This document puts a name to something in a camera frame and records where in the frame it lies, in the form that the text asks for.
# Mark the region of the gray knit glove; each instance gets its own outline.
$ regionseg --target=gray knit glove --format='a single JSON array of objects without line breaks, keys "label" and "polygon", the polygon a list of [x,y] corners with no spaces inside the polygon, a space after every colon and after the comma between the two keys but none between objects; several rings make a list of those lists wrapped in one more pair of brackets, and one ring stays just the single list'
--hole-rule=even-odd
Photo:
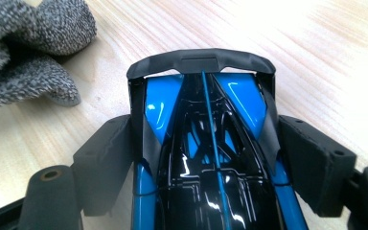
[{"label": "gray knit glove", "polygon": [[0,105],[41,95],[61,105],[78,104],[74,82],[45,54],[76,53],[95,35],[95,20],[83,0],[43,0],[37,8],[0,0]]}]

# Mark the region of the wood grain surface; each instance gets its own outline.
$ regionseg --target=wood grain surface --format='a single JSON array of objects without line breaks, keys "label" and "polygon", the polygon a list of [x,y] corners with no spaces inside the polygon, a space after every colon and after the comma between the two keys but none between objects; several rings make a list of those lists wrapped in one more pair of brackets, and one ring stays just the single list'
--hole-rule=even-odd
[{"label": "wood grain surface", "polygon": [[[270,59],[279,113],[311,123],[355,152],[358,169],[368,166],[368,0],[86,2],[98,36],[61,63],[81,104],[66,108],[42,98],[0,107],[0,207],[22,197],[40,169],[71,165],[105,121],[129,112],[130,64],[177,49],[217,47]],[[130,226],[129,176],[113,229]],[[310,229],[346,229],[348,211],[319,218],[300,201]],[[105,228],[90,221],[88,228]]]}]

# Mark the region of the screw hole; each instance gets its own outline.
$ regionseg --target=screw hole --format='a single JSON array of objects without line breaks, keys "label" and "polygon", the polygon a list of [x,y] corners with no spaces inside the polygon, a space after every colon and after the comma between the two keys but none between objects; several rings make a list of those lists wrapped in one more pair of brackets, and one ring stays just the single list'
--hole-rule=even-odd
[{"label": "screw hole", "polygon": [[60,170],[52,170],[52,171],[48,171],[48,172],[45,172],[44,174],[42,174],[40,176],[40,180],[50,181],[50,180],[54,180],[54,179],[58,178],[59,176],[61,176],[61,171]]},{"label": "screw hole", "polygon": [[336,155],[340,155],[340,156],[345,155],[345,152],[343,152],[341,150],[336,150],[333,153],[335,153]]}]

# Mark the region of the fabric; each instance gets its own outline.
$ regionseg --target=fabric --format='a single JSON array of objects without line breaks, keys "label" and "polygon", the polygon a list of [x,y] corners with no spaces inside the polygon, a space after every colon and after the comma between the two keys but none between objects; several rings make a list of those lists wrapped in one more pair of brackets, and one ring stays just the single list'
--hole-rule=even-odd
[{"label": "fabric", "polygon": [[41,95],[78,104],[73,80],[48,55],[74,54],[95,35],[95,19],[82,0],[43,0],[37,8],[0,0],[0,105]]}]

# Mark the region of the toy car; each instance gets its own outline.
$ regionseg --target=toy car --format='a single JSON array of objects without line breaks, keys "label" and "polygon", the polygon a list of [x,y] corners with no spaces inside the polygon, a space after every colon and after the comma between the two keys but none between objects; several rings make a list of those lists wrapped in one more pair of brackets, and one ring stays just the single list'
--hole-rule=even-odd
[{"label": "toy car", "polygon": [[[179,74],[148,77],[171,69]],[[356,172],[351,151],[277,114],[266,58],[174,51],[138,61],[127,78],[131,113],[103,125],[71,168],[31,178],[14,205],[18,229],[80,229],[81,209],[106,214],[132,162],[132,229],[308,229],[295,191],[321,217],[347,205],[348,225],[368,227],[368,169]]]}]

